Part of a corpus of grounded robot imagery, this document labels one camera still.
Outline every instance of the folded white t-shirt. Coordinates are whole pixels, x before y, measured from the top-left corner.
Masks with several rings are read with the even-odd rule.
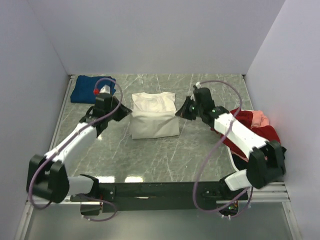
[[[179,118],[175,116],[175,96],[172,92],[132,94],[132,138],[154,139],[179,135]]]

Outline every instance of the pink cloth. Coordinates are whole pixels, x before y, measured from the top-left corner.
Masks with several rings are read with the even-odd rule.
[[[252,113],[251,128],[261,128],[270,125],[269,119],[262,111],[252,111]]]

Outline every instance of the marble floor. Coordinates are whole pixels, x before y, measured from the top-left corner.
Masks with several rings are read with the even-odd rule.
[[[176,94],[178,110],[193,85],[200,81],[221,80],[232,84],[243,100],[242,109],[252,110],[246,84],[236,74],[113,74],[123,89],[123,104],[132,108],[134,93],[149,94],[172,92]],[[71,79],[70,90],[64,106],[56,145],[67,137],[85,115],[89,104],[71,103],[70,95],[77,76]],[[221,83],[208,83],[216,106],[228,110],[239,106],[237,95]],[[84,153],[73,162],[70,176],[88,174],[106,182],[189,182],[195,179],[201,163],[219,140],[201,119],[179,119],[180,136],[158,139],[132,140],[129,133],[129,117],[120,122],[110,122],[108,128]],[[218,181],[234,172],[227,147],[222,145],[213,153],[201,180]]]

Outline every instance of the red cloth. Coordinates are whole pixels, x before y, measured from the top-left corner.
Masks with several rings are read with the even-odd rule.
[[[236,112],[236,110],[237,109],[234,109],[234,110],[230,111],[230,113],[234,114]],[[235,118],[240,123],[242,123],[244,126],[246,126],[248,129],[250,129],[252,132],[254,132],[255,134],[257,134],[265,139],[268,139],[269,141],[276,140],[280,143],[280,139],[278,137],[278,134],[277,134],[276,130],[271,125],[251,128],[251,123],[252,123],[252,119],[253,119],[253,113],[251,111],[240,111],[239,114]],[[228,138],[226,138],[223,141],[223,143],[225,145],[227,145],[230,148],[230,150],[232,152],[234,152],[235,154],[237,154],[245,159],[247,158],[246,155]]]

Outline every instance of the red connector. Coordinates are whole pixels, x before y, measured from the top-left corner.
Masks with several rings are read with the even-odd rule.
[[[93,90],[93,94],[94,95],[98,95],[100,93],[100,90],[98,88],[94,89]]]

